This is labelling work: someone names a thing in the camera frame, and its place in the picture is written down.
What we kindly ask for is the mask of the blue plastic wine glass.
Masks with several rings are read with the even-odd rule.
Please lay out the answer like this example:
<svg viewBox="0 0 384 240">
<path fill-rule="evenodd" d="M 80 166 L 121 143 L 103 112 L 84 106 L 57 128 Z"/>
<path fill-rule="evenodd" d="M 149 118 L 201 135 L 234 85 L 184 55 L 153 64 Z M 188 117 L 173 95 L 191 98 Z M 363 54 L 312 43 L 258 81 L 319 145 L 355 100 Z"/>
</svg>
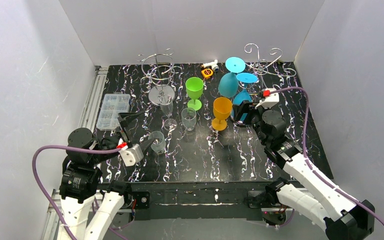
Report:
<svg viewBox="0 0 384 240">
<path fill-rule="evenodd" d="M 239 81 L 237 74 L 242 73 L 246 68 L 246 63 L 243 59 L 232 56 L 225 61 L 227 73 L 224 74 L 218 85 L 218 92 L 222 97 L 232 98 L 236 95 Z"/>
<path fill-rule="evenodd" d="M 252 98 L 248 92 L 250 84 L 254 84 L 258 81 L 258 77 L 247 72 L 238 73 L 236 79 L 240 82 L 242 91 L 239 92 L 233 99 L 233 105 L 240 105 L 243 101 L 252 102 Z"/>
</svg>

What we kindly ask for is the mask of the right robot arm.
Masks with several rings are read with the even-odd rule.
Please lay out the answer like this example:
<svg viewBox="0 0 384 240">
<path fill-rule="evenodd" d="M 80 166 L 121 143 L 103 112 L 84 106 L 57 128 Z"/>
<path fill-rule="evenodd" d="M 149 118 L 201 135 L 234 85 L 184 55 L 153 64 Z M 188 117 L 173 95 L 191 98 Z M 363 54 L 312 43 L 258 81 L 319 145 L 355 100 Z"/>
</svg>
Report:
<svg viewBox="0 0 384 240">
<path fill-rule="evenodd" d="M 294 177 L 308 193 L 278 178 L 266 186 L 266 199 L 289 206 L 320 227 L 330 240 L 363 240 L 374 231 L 375 208 L 344 193 L 308 158 L 303 149 L 286 135 L 286 123 L 279 111 L 256 102 L 233 105 L 234 121 L 251 126 L 271 162 Z"/>
</svg>

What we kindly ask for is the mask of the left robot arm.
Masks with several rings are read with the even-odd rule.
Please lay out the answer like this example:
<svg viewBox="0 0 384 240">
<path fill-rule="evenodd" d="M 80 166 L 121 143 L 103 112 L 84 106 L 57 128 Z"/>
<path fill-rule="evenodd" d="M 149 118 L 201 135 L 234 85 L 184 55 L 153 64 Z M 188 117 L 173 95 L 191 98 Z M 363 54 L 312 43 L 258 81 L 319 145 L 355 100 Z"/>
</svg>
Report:
<svg viewBox="0 0 384 240">
<path fill-rule="evenodd" d="M 61 230 L 58 239 L 101 240 L 105 236 L 118 210 L 132 194 L 130 184 L 112 181 L 92 220 L 89 211 L 95 201 L 102 171 L 98 164 L 120 156 L 127 167 L 139 163 L 154 141 L 153 138 L 133 143 L 127 129 L 129 123 L 144 111 L 121 112 L 120 126 L 108 138 L 98 138 L 88 128 L 73 130 L 68 136 L 66 160 L 71 163 L 63 170 L 59 194 L 61 196 Z"/>
</svg>

